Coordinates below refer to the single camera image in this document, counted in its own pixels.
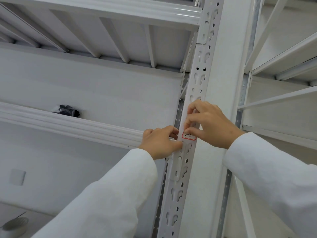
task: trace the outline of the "red-bordered label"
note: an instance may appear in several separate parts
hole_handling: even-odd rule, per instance
[[[189,140],[196,140],[196,139],[197,139],[197,137],[194,136],[194,135],[185,134],[185,131],[183,132],[182,138],[183,138],[183,139],[189,139]]]

